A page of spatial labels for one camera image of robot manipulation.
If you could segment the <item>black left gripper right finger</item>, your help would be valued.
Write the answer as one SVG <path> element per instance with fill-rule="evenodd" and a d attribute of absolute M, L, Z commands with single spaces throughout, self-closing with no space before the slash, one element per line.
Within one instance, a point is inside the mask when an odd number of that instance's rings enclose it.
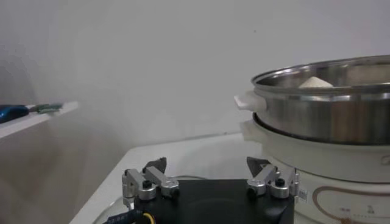
<path fill-rule="evenodd" d="M 246 180 L 249 203 L 264 198 L 268 203 L 306 203 L 300 188 L 300 173 L 295 167 L 280 169 L 266 159 L 246 158 L 252 177 Z"/>

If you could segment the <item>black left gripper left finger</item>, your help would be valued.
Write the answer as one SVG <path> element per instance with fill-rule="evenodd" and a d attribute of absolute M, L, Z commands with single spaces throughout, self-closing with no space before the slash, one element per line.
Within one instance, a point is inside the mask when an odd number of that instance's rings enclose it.
<path fill-rule="evenodd" d="M 139 172 L 126 169 L 122 174 L 122 201 L 129 209 L 135 200 L 149 202 L 155 200 L 158 193 L 164 198 L 175 200 L 180 195 L 179 181 L 167 177 L 166 158 L 149 161 Z"/>

